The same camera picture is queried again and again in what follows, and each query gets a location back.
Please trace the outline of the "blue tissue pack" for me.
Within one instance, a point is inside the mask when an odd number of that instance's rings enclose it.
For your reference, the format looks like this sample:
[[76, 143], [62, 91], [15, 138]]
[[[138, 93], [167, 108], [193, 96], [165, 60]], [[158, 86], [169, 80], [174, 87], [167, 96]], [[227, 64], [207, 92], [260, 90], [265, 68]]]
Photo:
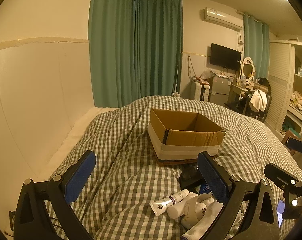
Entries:
[[201, 184], [199, 186], [196, 186], [195, 187], [195, 192], [197, 194], [203, 194], [203, 193], [205, 193], [205, 194], [212, 195], [212, 191], [211, 191], [210, 187], [208, 186], [208, 184]]

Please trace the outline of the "white toothpaste tube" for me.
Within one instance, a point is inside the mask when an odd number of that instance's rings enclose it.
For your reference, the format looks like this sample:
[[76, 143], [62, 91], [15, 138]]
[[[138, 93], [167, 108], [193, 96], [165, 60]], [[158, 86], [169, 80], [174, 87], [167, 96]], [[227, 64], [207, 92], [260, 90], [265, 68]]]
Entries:
[[171, 196], [150, 203], [150, 207], [156, 216], [163, 214], [170, 206], [181, 202], [189, 194], [188, 189], [179, 191]]

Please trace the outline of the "white plush toy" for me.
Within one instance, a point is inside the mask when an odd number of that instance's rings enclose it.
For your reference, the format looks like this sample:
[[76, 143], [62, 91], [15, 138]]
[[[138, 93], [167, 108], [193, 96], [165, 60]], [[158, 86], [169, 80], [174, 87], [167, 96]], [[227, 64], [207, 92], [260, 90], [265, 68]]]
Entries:
[[189, 194], [186, 202], [182, 206], [183, 218], [181, 224], [186, 229], [191, 229], [205, 215], [207, 208], [214, 202], [211, 194]]

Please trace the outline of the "white wardrobe shelving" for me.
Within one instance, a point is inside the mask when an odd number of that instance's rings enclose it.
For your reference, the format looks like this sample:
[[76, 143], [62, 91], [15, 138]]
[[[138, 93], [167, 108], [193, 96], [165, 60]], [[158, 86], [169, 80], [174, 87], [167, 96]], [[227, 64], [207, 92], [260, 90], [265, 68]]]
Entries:
[[265, 124], [280, 138], [292, 128], [302, 139], [302, 42], [270, 42], [267, 79], [272, 99]]

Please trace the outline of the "black object on bed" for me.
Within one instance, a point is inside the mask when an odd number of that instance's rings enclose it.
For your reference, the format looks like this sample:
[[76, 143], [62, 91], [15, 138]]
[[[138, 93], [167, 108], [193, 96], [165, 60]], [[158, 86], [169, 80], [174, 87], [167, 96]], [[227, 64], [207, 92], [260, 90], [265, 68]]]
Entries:
[[195, 191], [195, 188], [205, 184], [205, 180], [197, 165], [186, 167], [179, 177], [181, 190]]

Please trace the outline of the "white pillow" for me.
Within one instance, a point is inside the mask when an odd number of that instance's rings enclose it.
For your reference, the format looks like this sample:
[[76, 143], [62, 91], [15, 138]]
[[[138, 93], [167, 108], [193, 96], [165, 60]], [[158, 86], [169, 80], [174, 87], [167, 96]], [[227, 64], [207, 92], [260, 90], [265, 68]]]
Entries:
[[84, 114], [84, 116], [77, 120], [67, 137], [62, 142], [60, 148], [56, 151], [56, 153], [53, 154], [47, 165], [44, 166], [43, 170], [38, 176], [38, 181], [47, 180], [51, 176], [51, 174], [70, 153], [73, 147], [79, 142], [95, 116], [114, 111], [116, 109], [117, 108], [110, 107], [92, 107], [87, 113]]

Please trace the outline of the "white towel on chair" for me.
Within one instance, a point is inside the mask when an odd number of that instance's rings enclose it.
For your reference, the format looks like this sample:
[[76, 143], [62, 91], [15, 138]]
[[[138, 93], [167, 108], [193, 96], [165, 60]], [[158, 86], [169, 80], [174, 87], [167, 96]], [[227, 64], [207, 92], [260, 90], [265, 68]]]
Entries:
[[249, 105], [254, 112], [264, 112], [267, 106], [267, 94], [260, 89], [256, 90]]

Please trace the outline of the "black chair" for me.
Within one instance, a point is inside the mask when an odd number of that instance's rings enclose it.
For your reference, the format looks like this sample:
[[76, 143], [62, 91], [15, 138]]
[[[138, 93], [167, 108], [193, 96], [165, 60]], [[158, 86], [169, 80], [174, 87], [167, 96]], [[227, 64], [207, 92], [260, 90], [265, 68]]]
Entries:
[[265, 122], [271, 104], [271, 86], [265, 77], [261, 77], [255, 84], [254, 90], [244, 94], [245, 115]]

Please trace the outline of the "open cardboard box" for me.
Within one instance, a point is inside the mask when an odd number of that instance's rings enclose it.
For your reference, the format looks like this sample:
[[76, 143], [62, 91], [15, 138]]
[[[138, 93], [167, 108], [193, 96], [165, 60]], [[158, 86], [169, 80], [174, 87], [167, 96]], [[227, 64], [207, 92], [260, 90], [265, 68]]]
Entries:
[[217, 154], [226, 131], [200, 113], [152, 109], [148, 135], [160, 165], [195, 163], [198, 154]]

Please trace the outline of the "wooden dressing table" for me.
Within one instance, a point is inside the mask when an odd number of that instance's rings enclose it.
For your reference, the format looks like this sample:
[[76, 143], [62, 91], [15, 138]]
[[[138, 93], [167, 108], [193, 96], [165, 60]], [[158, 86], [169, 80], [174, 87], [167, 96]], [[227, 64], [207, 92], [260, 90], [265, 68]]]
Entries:
[[248, 92], [250, 90], [253, 90], [253, 87], [246, 86], [244, 88], [241, 86], [231, 84], [231, 88], [230, 88], [228, 99], [227, 99], [227, 104], [231, 105], [233, 103], [236, 103], [238, 100], [240, 100], [244, 96], [245, 92]]

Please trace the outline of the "silver mini fridge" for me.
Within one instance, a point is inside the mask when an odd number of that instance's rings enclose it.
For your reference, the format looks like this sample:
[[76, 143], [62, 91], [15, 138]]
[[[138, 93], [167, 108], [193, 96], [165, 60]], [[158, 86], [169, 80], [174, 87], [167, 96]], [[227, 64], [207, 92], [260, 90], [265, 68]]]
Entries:
[[212, 76], [210, 78], [209, 102], [223, 106], [227, 103], [232, 81], [225, 77]]

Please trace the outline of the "white suitcase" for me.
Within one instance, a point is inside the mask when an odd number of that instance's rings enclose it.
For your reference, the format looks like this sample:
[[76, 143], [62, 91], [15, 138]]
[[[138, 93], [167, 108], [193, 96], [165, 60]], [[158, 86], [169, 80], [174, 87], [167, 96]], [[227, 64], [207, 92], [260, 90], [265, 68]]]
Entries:
[[199, 101], [208, 101], [210, 94], [210, 84], [206, 81], [193, 81], [191, 83], [190, 99]]

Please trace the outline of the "small green window curtain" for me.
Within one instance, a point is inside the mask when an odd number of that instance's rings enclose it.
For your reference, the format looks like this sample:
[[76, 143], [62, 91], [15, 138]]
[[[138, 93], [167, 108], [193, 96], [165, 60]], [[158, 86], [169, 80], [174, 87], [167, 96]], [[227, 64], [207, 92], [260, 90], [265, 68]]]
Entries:
[[244, 14], [244, 57], [255, 65], [255, 78], [267, 78], [270, 63], [270, 32], [267, 23]]

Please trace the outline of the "large green curtain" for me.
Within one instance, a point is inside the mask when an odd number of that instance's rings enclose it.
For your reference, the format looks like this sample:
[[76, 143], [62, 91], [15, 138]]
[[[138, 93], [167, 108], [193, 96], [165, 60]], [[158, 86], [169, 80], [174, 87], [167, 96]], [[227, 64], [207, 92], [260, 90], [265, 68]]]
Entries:
[[180, 90], [182, 0], [91, 0], [88, 38], [97, 107]]

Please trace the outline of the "black wall television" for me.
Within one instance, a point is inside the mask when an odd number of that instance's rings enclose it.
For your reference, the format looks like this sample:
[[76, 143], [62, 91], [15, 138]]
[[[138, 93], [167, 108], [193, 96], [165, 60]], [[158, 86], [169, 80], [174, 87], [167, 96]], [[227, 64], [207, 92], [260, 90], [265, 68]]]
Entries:
[[238, 71], [241, 52], [215, 43], [211, 44], [210, 64]]

